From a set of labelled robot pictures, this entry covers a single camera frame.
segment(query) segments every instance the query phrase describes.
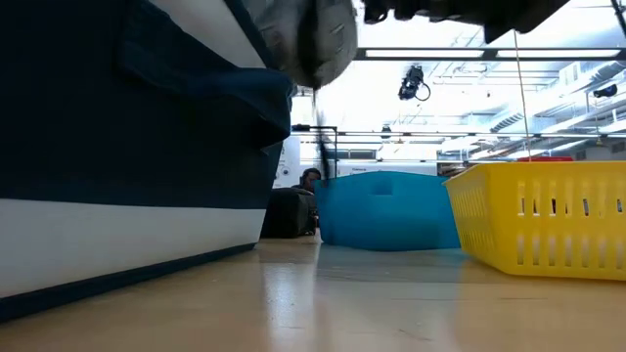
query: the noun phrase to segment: red object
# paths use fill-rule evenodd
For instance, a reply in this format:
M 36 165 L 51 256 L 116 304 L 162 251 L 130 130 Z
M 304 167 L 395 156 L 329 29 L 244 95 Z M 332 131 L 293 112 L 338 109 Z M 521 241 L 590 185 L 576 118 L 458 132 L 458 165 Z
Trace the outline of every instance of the red object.
M 537 156 L 529 158 L 521 157 L 517 161 L 574 161 L 571 156 Z

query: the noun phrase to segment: yellow plastic basket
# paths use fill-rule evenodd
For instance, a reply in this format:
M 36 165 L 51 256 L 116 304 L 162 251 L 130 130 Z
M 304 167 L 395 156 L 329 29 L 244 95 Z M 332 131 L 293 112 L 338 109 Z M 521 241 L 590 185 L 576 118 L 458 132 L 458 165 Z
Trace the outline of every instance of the yellow plastic basket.
M 626 280 L 626 162 L 480 164 L 445 185 L 477 259 L 514 275 Z

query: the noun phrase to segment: person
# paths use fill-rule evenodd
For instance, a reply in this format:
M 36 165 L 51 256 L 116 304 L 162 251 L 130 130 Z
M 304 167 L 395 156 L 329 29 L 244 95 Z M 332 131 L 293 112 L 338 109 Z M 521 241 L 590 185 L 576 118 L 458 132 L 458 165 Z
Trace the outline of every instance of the person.
M 301 190 L 308 191 L 312 194 L 315 194 L 314 182 L 322 179 L 322 172 L 315 167 L 308 168 L 304 170 L 302 176 L 300 176 L 299 185 L 294 185 L 292 188 L 297 188 Z

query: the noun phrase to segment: white stripe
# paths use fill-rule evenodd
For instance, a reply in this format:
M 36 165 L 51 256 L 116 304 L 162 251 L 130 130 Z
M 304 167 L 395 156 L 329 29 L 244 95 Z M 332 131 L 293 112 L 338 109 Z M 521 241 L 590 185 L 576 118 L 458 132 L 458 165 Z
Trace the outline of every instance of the white stripe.
M 0 199 L 0 297 L 258 242 L 264 216 Z

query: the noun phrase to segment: metal rod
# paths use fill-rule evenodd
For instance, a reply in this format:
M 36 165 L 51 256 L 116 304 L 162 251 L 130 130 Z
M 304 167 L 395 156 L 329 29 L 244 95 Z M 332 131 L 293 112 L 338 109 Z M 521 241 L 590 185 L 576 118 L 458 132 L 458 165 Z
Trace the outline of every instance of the metal rod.
M 336 128 L 335 128 L 335 178 L 337 177 L 337 162 L 339 159 L 339 156 L 336 150 L 336 144 L 337 144 L 338 139 L 339 139 L 339 133 L 336 131 Z
M 293 132 L 293 135 L 314 135 L 313 132 Z M 337 131 L 339 137 L 525 137 L 525 133 L 485 133 L 485 132 L 348 132 Z M 626 133 L 532 133 L 533 138 L 626 138 Z
M 302 161 L 319 161 L 320 158 L 303 158 Z M 385 163 L 385 162 L 412 162 L 412 163 L 444 163 L 444 164 L 478 164 L 478 163 L 494 163 L 494 162 L 510 162 L 516 161 L 516 159 L 512 158 L 492 158 L 492 159 L 480 159 L 480 160 L 439 160 L 439 159 L 384 159 L 384 160 L 374 160 L 374 159 L 349 159 L 345 160 L 345 163 L 356 163 L 356 162 L 370 162 L 370 163 Z
M 514 48 L 359 48 L 356 61 L 419 61 L 419 62 L 516 62 Z M 522 62 L 597 62 L 624 60 L 626 50 L 621 48 L 520 48 Z M 540 53 L 554 53 L 545 56 Z
M 610 0 L 610 4 L 613 6 L 613 10 L 615 10 L 615 15 L 617 16 L 617 21 L 619 22 L 619 26 L 624 33 L 624 37 L 626 37 L 626 21 L 624 21 L 624 16 L 622 16 L 621 6 L 617 3 L 617 0 Z

